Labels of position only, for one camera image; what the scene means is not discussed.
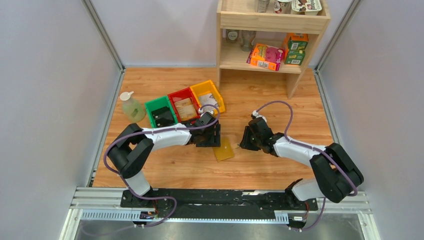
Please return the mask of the beige cards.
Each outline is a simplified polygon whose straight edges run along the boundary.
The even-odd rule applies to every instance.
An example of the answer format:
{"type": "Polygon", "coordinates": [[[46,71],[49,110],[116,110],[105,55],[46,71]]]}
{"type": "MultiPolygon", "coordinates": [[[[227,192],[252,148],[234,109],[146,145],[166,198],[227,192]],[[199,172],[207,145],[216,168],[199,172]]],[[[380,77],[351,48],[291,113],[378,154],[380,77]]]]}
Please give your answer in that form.
{"type": "Polygon", "coordinates": [[[185,98],[174,103],[181,121],[188,121],[198,114],[190,98],[185,98]]]}

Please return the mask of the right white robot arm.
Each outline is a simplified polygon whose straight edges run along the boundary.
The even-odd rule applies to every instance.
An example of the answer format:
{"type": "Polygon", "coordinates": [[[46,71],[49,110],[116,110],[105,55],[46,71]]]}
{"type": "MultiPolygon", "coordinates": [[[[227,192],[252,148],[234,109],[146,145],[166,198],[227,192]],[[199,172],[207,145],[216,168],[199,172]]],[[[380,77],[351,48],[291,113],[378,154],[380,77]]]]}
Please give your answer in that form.
{"type": "Polygon", "coordinates": [[[239,146],[310,167],[313,178],[298,179],[285,189],[294,201],[326,198],[339,203],[357,193],[364,182],[363,174],[340,144],[314,145],[281,132],[274,133],[263,117],[256,117],[248,123],[239,146]]]}

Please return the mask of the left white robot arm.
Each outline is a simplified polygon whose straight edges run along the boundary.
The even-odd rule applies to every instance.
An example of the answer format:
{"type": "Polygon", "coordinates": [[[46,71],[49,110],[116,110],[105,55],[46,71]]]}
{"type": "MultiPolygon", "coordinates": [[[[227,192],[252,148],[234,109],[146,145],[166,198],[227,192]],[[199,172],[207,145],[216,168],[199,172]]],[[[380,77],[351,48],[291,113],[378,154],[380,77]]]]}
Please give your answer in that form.
{"type": "Polygon", "coordinates": [[[221,125],[218,118],[206,112],[193,121],[160,128],[141,128],[131,123],[106,149],[103,159],[112,162],[134,195],[144,196],[151,190],[142,171],[149,155],[157,150],[187,145],[219,147],[221,125]]]}

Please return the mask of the yellow leather card holder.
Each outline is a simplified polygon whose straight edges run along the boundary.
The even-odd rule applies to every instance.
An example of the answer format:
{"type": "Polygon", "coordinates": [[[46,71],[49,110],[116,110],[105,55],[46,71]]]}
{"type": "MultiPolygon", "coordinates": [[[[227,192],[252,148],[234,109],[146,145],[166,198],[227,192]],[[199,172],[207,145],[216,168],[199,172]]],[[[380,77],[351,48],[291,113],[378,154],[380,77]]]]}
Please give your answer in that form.
{"type": "Polygon", "coordinates": [[[214,156],[218,162],[228,160],[235,157],[232,144],[228,137],[221,137],[220,146],[212,148],[214,156]]]}

